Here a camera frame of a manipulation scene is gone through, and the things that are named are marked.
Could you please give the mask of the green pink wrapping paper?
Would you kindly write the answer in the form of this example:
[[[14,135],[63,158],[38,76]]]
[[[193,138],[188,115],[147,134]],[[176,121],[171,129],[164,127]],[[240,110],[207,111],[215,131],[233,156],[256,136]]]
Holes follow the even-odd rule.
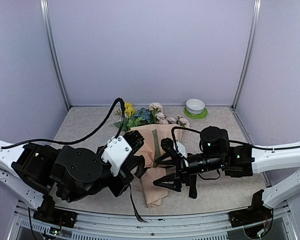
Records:
[[[162,199],[168,195],[168,189],[153,184],[153,181],[166,175],[166,169],[157,167],[155,160],[165,153],[161,147],[161,140],[171,139],[171,130],[177,126],[177,124],[148,124],[130,129],[131,131],[139,131],[144,137],[144,144],[136,154],[144,157],[147,168],[141,177],[141,183],[148,208],[160,206]]]

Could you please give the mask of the pink rose stem bunch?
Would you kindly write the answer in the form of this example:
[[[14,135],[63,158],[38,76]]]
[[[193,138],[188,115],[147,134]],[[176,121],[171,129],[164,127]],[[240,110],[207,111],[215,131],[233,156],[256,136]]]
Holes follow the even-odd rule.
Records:
[[[177,118],[171,117],[171,116],[166,116],[162,112],[158,112],[155,114],[155,117],[158,121],[158,124],[161,125],[179,125],[181,127],[189,128],[190,127],[190,122],[184,118],[178,116]]]

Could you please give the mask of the blue fake flower stem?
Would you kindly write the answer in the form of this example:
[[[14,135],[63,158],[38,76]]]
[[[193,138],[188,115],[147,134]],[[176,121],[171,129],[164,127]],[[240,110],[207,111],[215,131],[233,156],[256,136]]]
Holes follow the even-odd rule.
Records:
[[[134,115],[136,119],[142,118],[142,121],[146,122],[147,124],[153,123],[153,115],[152,112],[147,108],[140,108],[136,111],[136,114]]]

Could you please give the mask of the yellow fake flower stem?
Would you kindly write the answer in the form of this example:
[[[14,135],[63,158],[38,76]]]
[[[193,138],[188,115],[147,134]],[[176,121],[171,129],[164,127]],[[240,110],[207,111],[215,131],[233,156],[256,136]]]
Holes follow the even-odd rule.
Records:
[[[124,107],[124,119],[113,124],[116,128],[119,129],[120,126],[122,126],[121,130],[128,132],[131,128],[139,127],[144,124],[144,119],[141,116],[137,116],[137,111],[132,103],[125,102]]]

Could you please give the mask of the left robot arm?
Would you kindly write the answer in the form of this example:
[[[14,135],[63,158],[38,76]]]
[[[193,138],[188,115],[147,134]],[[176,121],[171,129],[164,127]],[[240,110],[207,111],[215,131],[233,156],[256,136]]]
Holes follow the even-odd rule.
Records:
[[[39,210],[47,221],[60,218],[54,207],[55,196],[72,203],[93,196],[105,188],[119,197],[134,179],[141,177],[144,157],[138,150],[144,137],[137,130],[113,136],[97,151],[62,142],[60,148],[47,140],[10,144],[0,140],[0,180],[32,210]]]

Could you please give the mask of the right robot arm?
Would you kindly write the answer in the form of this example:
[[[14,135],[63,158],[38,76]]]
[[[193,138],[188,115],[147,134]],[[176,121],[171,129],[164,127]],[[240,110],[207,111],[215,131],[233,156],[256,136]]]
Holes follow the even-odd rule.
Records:
[[[172,138],[161,140],[164,154],[155,160],[158,165],[174,166],[175,172],[153,182],[157,187],[180,192],[182,185],[189,187],[189,196],[197,198],[197,177],[202,173],[223,171],[232,178],[251,177],[255,174],[279,169],[298,170],[268,190],[256,192],[251,206],[246,210],[246,218],[256,222],[266,209],[273,209],[279,203],[300,192],[300,142],[256,146],[245,142],[235,142],[230,146],[226,129],[209,126],[199,132],[200,153],[190,154],[185,146]]]

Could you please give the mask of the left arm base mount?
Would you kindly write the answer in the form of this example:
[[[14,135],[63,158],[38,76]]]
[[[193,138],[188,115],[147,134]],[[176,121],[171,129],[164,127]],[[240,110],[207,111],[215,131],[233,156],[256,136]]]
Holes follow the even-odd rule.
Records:
[[[40,208],[33,213],[33,218],[35,220],[66,228],[74,228],[77,216],[78,214],[74,211],[62,210],[54,207],[49,209]]]

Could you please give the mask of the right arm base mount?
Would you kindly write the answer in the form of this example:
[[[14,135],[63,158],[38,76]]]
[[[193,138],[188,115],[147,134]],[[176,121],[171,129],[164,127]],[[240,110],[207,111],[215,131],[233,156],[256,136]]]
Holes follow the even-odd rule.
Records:
[[[263,205],[257,207],[248,207],[245,209],[234,210],[228,213],[232,228],[250,225],[271,219],[273,217],[272,209]]]

